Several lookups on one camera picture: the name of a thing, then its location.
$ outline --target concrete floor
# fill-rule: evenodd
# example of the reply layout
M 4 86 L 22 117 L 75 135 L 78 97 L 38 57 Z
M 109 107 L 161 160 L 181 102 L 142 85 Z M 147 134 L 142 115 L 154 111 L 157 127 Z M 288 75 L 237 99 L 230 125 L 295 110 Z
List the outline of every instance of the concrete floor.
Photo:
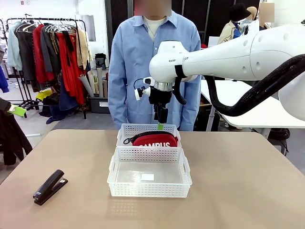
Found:
M 0 92 L 0 97 L 3 99 L 20 99 L 18 89 L 12 89 L 9 93 L 3 94 Z M 93 114 L 88 113 L 87 119 L 83 119 L 83 114 L 79 113 L 60 122 L 53 122 L 46 125 L 48 118 L 42 117 L 39 111 L 31 110 L 27 112 L 28 118 L 16 116 L 16 120 L 26 135 L 41 134 L 39 137 L 29 138 L 30 143 L 35 147 L 52 129 L 115 129 L 110 114 Z M 223 123 L 219 127 L 219 131 L 228 131 L 223 128 Z M 305 129 L 290 129 L 291 137 L 287 140 L 289 153 L 287 158 L 305 174 Z M 5 166 L 3 163 L 3 155 L 0 154 L 0 183 L 14 170 L 14 166 Z

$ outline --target white wall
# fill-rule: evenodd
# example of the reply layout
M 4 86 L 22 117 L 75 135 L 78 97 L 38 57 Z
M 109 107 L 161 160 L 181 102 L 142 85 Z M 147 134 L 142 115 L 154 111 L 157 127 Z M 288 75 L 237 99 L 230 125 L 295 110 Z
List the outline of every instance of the white wall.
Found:
M 0 18 L 24 17 L 31 14 L 35 18 L 78 18 L 80 15 L 93 15 L 96 41 L 90 42 L 93 58 L 96 53 L 104 53 L 108 60 L 105 0 L 0 0 Z
M 301 24 L 305 19 L 305 0 L 268 0 L 275 4 L 275 23 L 273 26 Z

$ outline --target red jacket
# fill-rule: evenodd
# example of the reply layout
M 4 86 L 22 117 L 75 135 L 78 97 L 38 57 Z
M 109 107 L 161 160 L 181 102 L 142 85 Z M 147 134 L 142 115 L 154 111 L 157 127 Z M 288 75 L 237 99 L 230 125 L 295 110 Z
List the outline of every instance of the red jacket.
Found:
M 44 25 L 39 25 L 33 32 L 34 41 L 34 57 L 35 57 L 35 68 L 36 68 L 36 78 L 40 83 L 45 83 L 46 81 L 51 81 L 54 79 L 54 73 L 46 72 L 42 51 L 41 51 L 41 30 Z

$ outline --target clothing rack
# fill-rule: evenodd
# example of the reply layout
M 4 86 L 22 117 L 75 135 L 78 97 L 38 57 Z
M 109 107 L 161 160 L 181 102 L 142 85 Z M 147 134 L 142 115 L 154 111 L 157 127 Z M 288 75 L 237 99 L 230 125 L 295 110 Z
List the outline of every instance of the clothing rack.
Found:
M 6 20 L 6 30 L 9 30 L 9 23 L 8 22 L 9 21 L 16 21 L 16 20 L 29 20 L 29 21 L 30 20 L 33 20 L 33 21 L 73 21 L 73 22 L 75 22 L 76 32 L 77 32 L 77 35 L 78 35 L 78 43 L 79 43 L 79 47 L 80 47 L 80 55 L 81 55 L 81 41 L 80 41 L 80 36 L 79 36 L 79 32 L 78 32 L 77 22 L 82 22 L 83 23 L 84 30 L 86 32 L 87 31 L 86 30 L 86 24 L 85 24 L 85 22 L 83 20 L 79 20 L 79 19 L 64 19 L 64 18 L 27 18 L 27 17 L 25 17 L 25 18 L 8 18 Z M 8 44 L 8 38 L 6 37 L 5 33 L 4 33 L 4 38 L 6 40 L 6 43 Z M 17 105 L 20 106 L 20 107 L 26 108 L 27 110 L 31 110 L 31 109 L 34 109 L 34 108 L 36 110 L 39 110 L 39 106 L 49 106 L 49 105 L 39 105 L 38 101 L 32 100 L 32 97 L 30 95 L 30 91 L 29 91 L 28 85 L 26 84 L 24 78 L 22 79 L 22 74 L 19 71 L 19 77 L 21 79 L 21 82 L 23 84 L 23 89 L 24 89 L 24 92 L 25 92 L 25 97 L 26 97 L 26 100 L 25 100 L 24 96 L 23 96 L 23 93 L 22 93 L 22 90 L 21 90 L 21 87 L 20 87 L 19 80 L 18 80 L 17 71 L 16 71 L 16 69 L 14 67 L 13 67 L 13 71 L 14 71 L 14 74 L 16 76 L 16 80 L 17 80 L 17 83 L 18 83 L 18 86 L 19 86 L 19 90 L 20 90 L 20 94 L 21 94 L 22 100 L 10 100 L 10 101 L 12 101 L 12 102 L 21 101 L 22 103 L 21 104 L 17 104 Z M 84 115 L 84 119 L 87 119 L 87 117 L 86 117 L 86 109 L 85 108 L 83 109 L 83 115 Z

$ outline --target black hat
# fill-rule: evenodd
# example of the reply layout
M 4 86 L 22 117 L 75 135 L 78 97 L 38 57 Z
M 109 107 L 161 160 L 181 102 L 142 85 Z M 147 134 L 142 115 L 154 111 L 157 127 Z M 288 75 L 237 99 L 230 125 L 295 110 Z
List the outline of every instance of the black hat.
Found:
M 250 16 L 251 12 L 242 3 L 238 3 L 231 6 L 229 15 L 231 21 L 240 21 Z

